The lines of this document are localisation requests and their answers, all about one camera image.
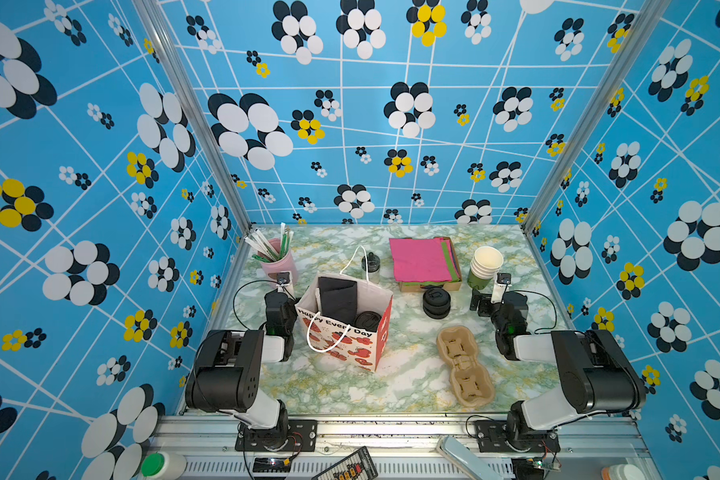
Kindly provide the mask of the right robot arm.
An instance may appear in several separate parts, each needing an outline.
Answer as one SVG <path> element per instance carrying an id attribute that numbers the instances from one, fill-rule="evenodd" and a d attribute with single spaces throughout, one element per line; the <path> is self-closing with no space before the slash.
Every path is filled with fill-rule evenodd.
<path id="1" fill-rule="evenodd" d="M 527 297 L 472 292 L 470 309 L 488 317 L 499 352 L 509 361 L 542 362 L 556 367 L 559 385 L 510 407 L 505 442 L 517 451 L 549 442 L 556 429 L 598 414 L 643 407 L 646 389 L 614 336 L 607 330 L 528 331 Z"/>

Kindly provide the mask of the black top napkin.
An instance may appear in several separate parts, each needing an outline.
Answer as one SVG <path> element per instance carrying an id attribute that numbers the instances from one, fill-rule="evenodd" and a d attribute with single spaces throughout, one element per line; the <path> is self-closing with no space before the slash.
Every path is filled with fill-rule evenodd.
<path id="1" fill-rule="evenodd" d="M 354 324 L 358 313 L 358 284 L 355 280 L 321 276 L 316 296 L 323 316 L 347 325 Z"/>

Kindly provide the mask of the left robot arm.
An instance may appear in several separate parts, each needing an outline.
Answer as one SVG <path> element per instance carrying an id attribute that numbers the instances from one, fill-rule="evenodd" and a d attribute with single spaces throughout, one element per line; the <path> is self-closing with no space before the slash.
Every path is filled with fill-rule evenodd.
<path id="1" fill-rule="evenodd" d="M 262 365 L 287 361 L 297 320 L 294 299 L 271 291 L 264 296 L 265 327 L 211 330 L 200 345 L 185 387 L 185 403 L 205 413 L 231 415 L 257 445 L 266 449 L 288 441 L 283 401 L 260 388 Z"/>

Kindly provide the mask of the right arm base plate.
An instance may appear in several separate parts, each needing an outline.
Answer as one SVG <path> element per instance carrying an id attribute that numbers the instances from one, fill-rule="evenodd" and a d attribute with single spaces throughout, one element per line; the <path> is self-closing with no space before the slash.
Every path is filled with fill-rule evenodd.
<path id="1" fill-rule="evenodd" d="M 473 422 L 481 453 L 518 453 L 531 456 L 560 452 L 559 437 L 552 431 L 515 434 L 507 430 L 506 421 L 481 418 Z"/>

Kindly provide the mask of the red white paper gift bag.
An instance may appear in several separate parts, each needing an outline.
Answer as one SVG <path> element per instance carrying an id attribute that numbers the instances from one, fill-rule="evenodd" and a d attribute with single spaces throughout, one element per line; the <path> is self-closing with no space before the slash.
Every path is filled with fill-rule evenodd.
<path id="1" fill-rule="evenodd" d="M 377 332 L 368 332 L 353 325 L 325 317 L 319 311 L 316 296 L 321 276 L 355 280 L 358 284 L 358 313 L 374 311 L 382 315 Z M 319 273 L 296 304 L 300 320 L 305 325 L 307 346 L 318 354 L 327 354 L 363 370 L 377 370 L 389 333 L 393 305 L 393 292 L 368 280 L 364 276 L 349 276 L 344 270 L 338 273 Z"/>

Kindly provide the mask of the black plastic cup lid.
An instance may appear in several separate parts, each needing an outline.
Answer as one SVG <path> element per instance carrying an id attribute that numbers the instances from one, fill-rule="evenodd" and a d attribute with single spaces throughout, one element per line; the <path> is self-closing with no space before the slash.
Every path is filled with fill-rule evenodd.
<path id="1" fill-rule="evenodd" d="M 377 332 L 382 320 L 382 315 L 374 311 L 364 311 L 358 314 L 354 320 L 354 326 L 368 332 Z"/>

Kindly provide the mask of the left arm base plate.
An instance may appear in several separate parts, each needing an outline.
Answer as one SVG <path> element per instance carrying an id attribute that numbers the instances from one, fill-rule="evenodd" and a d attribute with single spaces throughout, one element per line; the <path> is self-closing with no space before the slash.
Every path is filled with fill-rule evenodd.
<path id="1" fill-rule="evenodd" d="M 314 452 L 318 422 L 312 419 L 291 419 L 272 429 L 250 429 L 240 424 L 235 443 L 237 452 Z"/>

